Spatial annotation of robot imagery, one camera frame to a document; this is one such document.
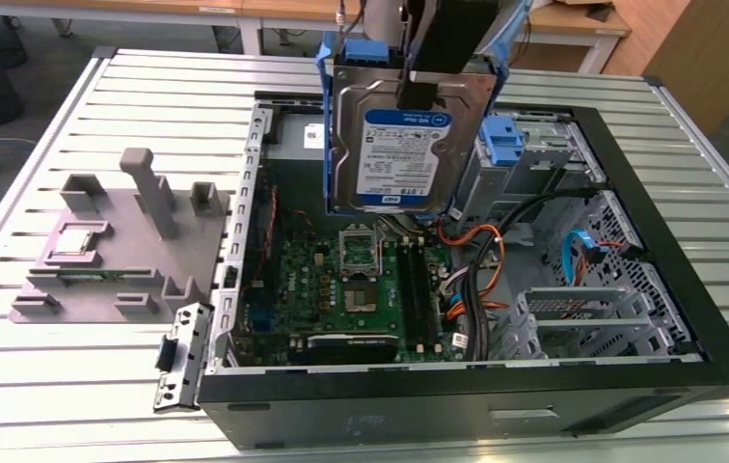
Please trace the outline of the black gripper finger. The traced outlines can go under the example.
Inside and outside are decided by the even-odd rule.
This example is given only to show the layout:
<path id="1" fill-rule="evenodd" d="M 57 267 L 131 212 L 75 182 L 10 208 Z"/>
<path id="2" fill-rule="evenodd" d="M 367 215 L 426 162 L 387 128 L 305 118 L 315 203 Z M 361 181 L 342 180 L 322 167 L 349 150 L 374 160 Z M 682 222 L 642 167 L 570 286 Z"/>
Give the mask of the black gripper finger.
<path id="1" fill-rule="evenodd" d="M 435 83 L 411 80 L 411 73 L 459 74 L 501 12 L 499 1 L 405 1 L 409 20 L 402 42 L 403 67 L 397 92 L 402 110 L 430 110 Z"/>

